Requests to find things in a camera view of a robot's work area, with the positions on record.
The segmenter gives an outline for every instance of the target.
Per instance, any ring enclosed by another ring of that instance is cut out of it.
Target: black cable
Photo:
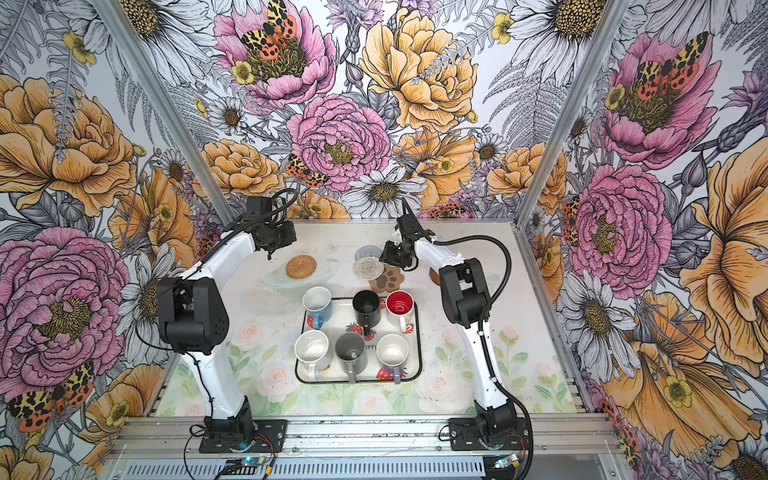
[[[448,246],[448,245],[455,245],[457,243],[463,243],[463,242],[469,242],[471,240],[485,240],[488,242],[493,243],[497,247],[499,247],[502,250],[502,253],[504,254],[504,260],[505,260],[505,269],[504,269],[504,277],[502,278],[502,282],[498,285],[498,288],[496,291],[491,295],[490,300],[488,300],[488,303],[483,307],[483,310],[480,311],[480,317],[477,322],[477,328],[478,332],[480,333],[480,345],[482,346],[482,352],[483,356],[485,357],[485,364],[488,366],[488,373],[491,374],[491,378],[493,379],[493,383],[498,389],[499,392],[503,393],[512,403],[520,407],[520,410],[522,411],[523,417],[525,418],[525,421],[528,423],[528,455],[525,462],[525,467],[523,467],[523,471],[518,477],[518,480],[523,480],[525,476],[528,474],[528,471],[531,469],[531,463],[533,462],[533,451],[534,451],[534,442],[533,442],[533,425],[531,424],[531,415],[528,413],[528,409],[525,408],[525,405],[518,400],[515,396],[513,396],[510,392],[507,391],[506,388],[501,384],[501,382],[498,381],[498,377],[496,376],[496,372],[493,371],[493,365],[491,364],[491,353],[488,349],[488,343],[485,341],[485,331],[483,330],[483,323],[486,320],[486,316],[488,315],[488,311],[491,309],[491,305],[496,301],[497,298],[502,294],[502,290],[507,286],[507,282],[509,281],[509,277],[512,272],[512,258],[509,254],[509,250],[507,249],[507,246],[504,245],[499,239],[490,237],[488,235],[469,235],[467,237],[461,237],[457,238],[455,240],[435,240],[433,243],[435,245],[442,245],[442,246]]]
[[[193,432],[192,428],[198,427],[200,430],[197,432]],[[195,477],[192,476],[192,472],[190,472],[190,467],[187,465],[187,447],[190,446],[190,440],[194,438],[201,437],[205,434],[205,425],[199,425],[197,423],[190,425],[190,438],[187,439],[187,443],[184,444],[184,450],[181,451],[181,457],[184,459],[184,469],[187,470],[187,475],[190,476],[192,480],[195,480]]]
[[[146,345],[146,346],[151,346],[153,349],[158,349],[158,350],[165,350],[165,351],[167,351],[167,352],[173,352],[173,351],[174,351],[174,349],[169,349],[169,348],[166,348],[166,347],[164,347],[164,346],[157,346],[157,345],[152,345],[152,344],[151,344],[151,343],[149,343],[147,340],[145,340],[145,339],[141,338],[141,334],[139,334],[139,327],[138,327],[138,323],[135,323],[135,324],[134,324],[134,333],[136,333],[136,337],[139,339],[139,341],[140,341],[140,342],[142,342],[142,343],[143,343],[144,345]]]
[[[439,431],[439,432],[437,432],[437,439],[438,439],[440,442],[450,442],[450,441],[451,441],[451,437],[448,437],[447,439],[444,439],[444,438],[442,437],[442,431],[443,431],[443,430],[445,430],[445,429],[447,429],[449,426],[450,426],[450,425],[443,425],[443,426],[442,426],[442,428],[440,429],[440,431]]]
[[[208,402],[210,403],[210,416],[214,416],[214,398],[210,396],[210,392],[208,391],[208,387],[205,386],[205,382],[203,381],[203,373],[200,371],[200,360],[194,358],[194,356],[187,352],[187,355],[190,356],[192,361],[194,362],[195,367],[197,368],[197,375],[200,377],[200,384],[203,386],[203,389],[205,390],[205,394],[208,395]]]

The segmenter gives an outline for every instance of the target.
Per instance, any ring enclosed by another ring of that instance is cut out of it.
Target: daisy center
[[[579,135],[584,133],[584,129],[587,127],[587,125],[584,123],[583,120],[578,118],[574,124],[573,127],[571,127],[571,136],[572,137],[578,137]]]
[[[397,195],[397,187],[392,184],[374,185],[371,188],[371,198],[376,202],[388,202]]]
[[[139,35],[146,37],[157,31],[160,21],[149,0],[120,0],[120,3]]]
[[[147,284],[139,301],[139,309],[141,309],[144,318],[154,319],[157,316],[157,280],[152,280]]]
[[[608,318],[605,308],[596,300],[587,300],[584,305],[584,317],[595,333],[604,335],[611,328],[611,319]]]
[[[224,112],[224,121],[231,127],[240,123],[240,114],[235,110],[226,110]]]
[[[592,36],[606,0],[564,0],[559,2],[554,25],[571,37]]]
[[[744,480],[768,480],[768,470],[765,465],[752,455],[741,452],[736,460],[731,463],[733,469]]]
[[[181,179],[184,178],[184,167],[182,167],[180,164],[172,163],[168,166],[168,173],[170,174],[171,178],[177,182],[180,182]]]
[[[494,155],[496,155],[496,147],[493,145],[485,145],[480,149],[478,152],[480,155],[480,160],[486,161],[493,158]]]

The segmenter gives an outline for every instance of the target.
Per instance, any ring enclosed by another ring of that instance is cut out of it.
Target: white daisy
[[[611,360],[613,353],[621,370],[634,378],[640,359],[624,339],[622,331],[633,330],[634,318],[623,310],[612,308],[614,293],[610,285],[584,271],[584,278],[569,273],[558,297],[557,311],[570,343],[578,342],[576,351],[584,368],[594,367],[601,382],[619,373]]]
[[[736,457],[722,472],[723,480],[750,480],[751,478],[768,478],[768,441],[765,436],[755,440],[747,435],[738,442],[739,456]]]
[[[83,37],[85,49],[97,54],[106,51],[114,76],[122,79],[126,60],[98,17],[93,1],[61,0],[58,7],[69,19],[69,28]],[[207,33],[211,20],[206,2],[121,0],[120,3],[165,81],[178,86],[181,82],[204,78],[201,66],[210,63],[207,47],[216,44],[216,38]]]
[[[426,190],[425,179],[405,176],[405,167],[393,168],[386,176],[377,170],[362,175],[349,182],[353,189],[341,197],[341,203],[355,218],[399,217],[403,199],[411,210],[419,210],[424,196],[414,194]]]
[[[752,13],[755,0],[653,0],[645,31],[659,32],[660,40],[672,37],[675,45],[702,31],[717,35],[730,23],[741,23]]]
[[[511,16],[515,23],[507,30],[517,41],[512,64],[528,62],[525,76],[543,65],[542,78],[554,75],[557,86],[568,83],[587,55],[589,40],[598,26],[606,0],[517,0]],[[619,39],[637,33],[641,19],[632,8],[622,25]]]
[[[217,98],[208,105],[208,121],[229,135],[239,135],[245,126],[245,110],[235,97]]]
[[[178,150],[169,149],[163,152],[157,159],[157,165],[163,169],[163,173],[175,187],[182,187],[192,180],[192,171]]]
[[[509,143],[499,134],[480,134],[477,138],[475,151],[481,162],[497,161],[500,156],[506,155],[509,151]]]
[[[121,291],[123,303],[118,308],[122,317],[118,325],[118,335],[125,334],[126,360],[133,364],[156,363],[162,365],[168,360],[168,352],[144,344],[138,339],[136,332],[145,342],[156,346],[167,346],[160,340],[157,331],[157,281],[166,276],[174,276],[184,271],[181,260],[176,261],[176,249],[163,243],[154,266],[149,257],[140,252],[136,260],[136,277],[138,283],[129,283]]]

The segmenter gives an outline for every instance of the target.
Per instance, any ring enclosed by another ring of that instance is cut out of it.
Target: wooden coaster
[[[317,261],[309,255],[299,255],[288,260],[286,275],[294,280],[302,280],[315,273]]]

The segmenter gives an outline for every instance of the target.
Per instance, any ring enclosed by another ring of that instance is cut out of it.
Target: tray
[[[336,347],[336,340],[344,333],[348,328],[352,328],[357,325],[355,310],[352,308],[352,297],[333,298],[333,314],[331,318],[323,324],[321,332],[328,336],[330,341],[330,348],[333,350]],[[385,299],[381,299],[382,306],[382,319],[379,321],[379,325],[372,328],[375,332],[374,337],[371,340],[366,341],[366,355],[368,356],[368,363],[366,368],[357,374],[358,383],[374,383],[374,382],[393,382],[391,379],[379,379],[377,376],[383,365],[376,356],[376,344],[379,339],[387,333],[399,333],[405,337],[408,342],[408,359],[404,365],[401,382],[410,382],[422,373],[422,342],[419,338],[419,306],[414,303],[415,315],[413,316],[413,331],[410,333],[402,333],[400,331],[400,325],[395,324],[389,319],[389,311],[384,306]],[[312,327],[307,324],[307,315],[304,312],[304,321],[301,323],[301,333],[306,332]],[[330,367],[317,373],[317,381],[311,382],[309,373],[304,365],[299,364],[299,360],[296,361],[296,378],[301,383],[308,384],[327,384],[327,383],[349,383],[349,377],[344,368],[342,368],[341,360],[336,356],[336,351],[331,353]]]

